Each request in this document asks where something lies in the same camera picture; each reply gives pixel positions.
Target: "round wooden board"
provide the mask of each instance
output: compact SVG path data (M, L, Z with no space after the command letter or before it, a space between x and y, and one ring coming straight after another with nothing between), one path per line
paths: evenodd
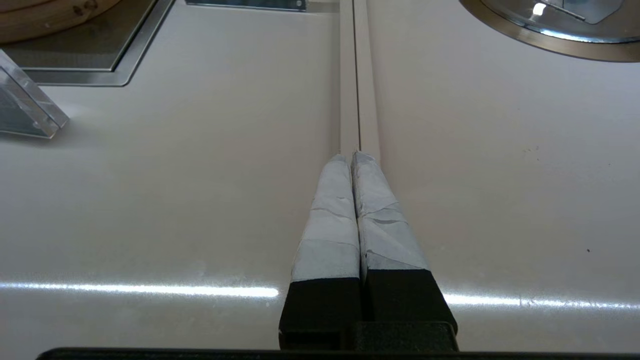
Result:
M120 0L50 0L28 8L0 13L0 44L42 37L80 25L119 2Z
M29 6L46 3L50 0L0 0L0 13L28 8Z

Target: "white table surface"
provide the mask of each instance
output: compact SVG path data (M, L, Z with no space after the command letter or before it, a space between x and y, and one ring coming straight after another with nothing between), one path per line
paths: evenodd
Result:
M462 350L640 352L640 64L372 0L383 169Z
M0 358L278 348L339 146L338 23L178 0L126 87L45 87L68 127L0 138Z

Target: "stainless steel sink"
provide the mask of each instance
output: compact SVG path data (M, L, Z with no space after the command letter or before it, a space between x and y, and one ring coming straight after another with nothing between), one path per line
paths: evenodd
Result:
M80 26L2 46L39 85L124 86L173 0L122 0Z

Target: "circular metal basin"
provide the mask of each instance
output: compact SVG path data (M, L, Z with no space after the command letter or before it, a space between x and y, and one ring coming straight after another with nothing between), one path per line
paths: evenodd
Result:
M578 58L640 61L638 0L460 0L493 29Z

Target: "metal frame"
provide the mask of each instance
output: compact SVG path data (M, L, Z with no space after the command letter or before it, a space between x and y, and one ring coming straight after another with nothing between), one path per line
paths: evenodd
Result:
M593 44L550 37L512 23L486 7L480 0L460 0L460 3L478 20L493 29L540 49L598 61L640 61L640 42Z
M250 1L235 0L186 0L187 5L197 6L222 6L225 8L249 8L263 10L283 10L288 12L305 12L307 10L307 0L284 0L284 1Z
M116 69L106 71L38 71L26 74L39 85L56 86L125 86L136 72L174 0L158 0L131 41Z

